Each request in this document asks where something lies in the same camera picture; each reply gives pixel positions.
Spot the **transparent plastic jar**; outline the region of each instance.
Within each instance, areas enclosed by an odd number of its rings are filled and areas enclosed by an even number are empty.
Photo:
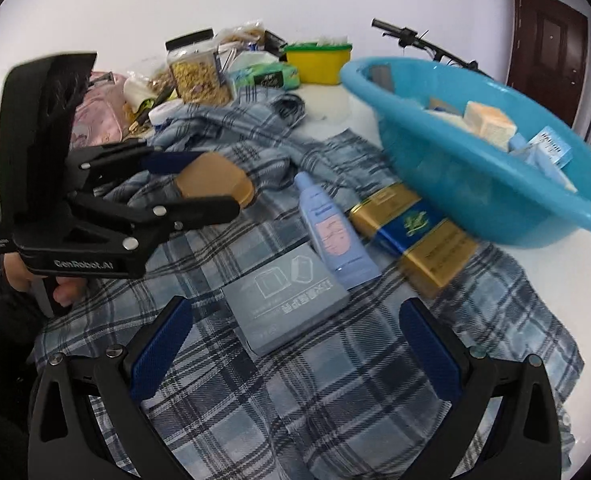
[[[224,106],[232,101],[229,82],[222,71],[213,30],[202,30],[169,41],[167,61],[178,95],[185,103]]]

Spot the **blue textured pad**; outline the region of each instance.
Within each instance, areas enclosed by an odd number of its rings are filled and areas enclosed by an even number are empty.
[[[140,403],[155,395],[192,327],[192,303],[184,299],[133,364],[131,399]]]
[[[442,400],[458,400],[462,395],[460,369],[410,300],[400,307],[400,330],[429,377],[435,394]]]
[[[191,162],[204,152],[155,152],[142,160],[142,169],[149,173],[176,174],[181,173]]]

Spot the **green lid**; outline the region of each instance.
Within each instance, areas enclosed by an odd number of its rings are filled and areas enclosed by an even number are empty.
[[[285,52],[304,51],[304,50],[351,50],[353,45],[344,43],[341,45],[318,45],[317,43],[291,43],[283,48]]]

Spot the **gray box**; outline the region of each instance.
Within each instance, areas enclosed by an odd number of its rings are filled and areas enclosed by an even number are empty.
[[[222,291],[246,344],[259,356],[303,334],[349,303],[349,293],[308,244],[224,286]]]

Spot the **human hand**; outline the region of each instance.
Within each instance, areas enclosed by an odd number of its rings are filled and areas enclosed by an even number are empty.
[[[18,253],[4,254],[4,272],[8,284],[18,292],[28,292],[34,280],[42,276],[35,276],[27,268]],[[53,291],[53,299],[61,306],[69,306],[80,299],[86,290],[85,278],[57,277],[58,287]]]

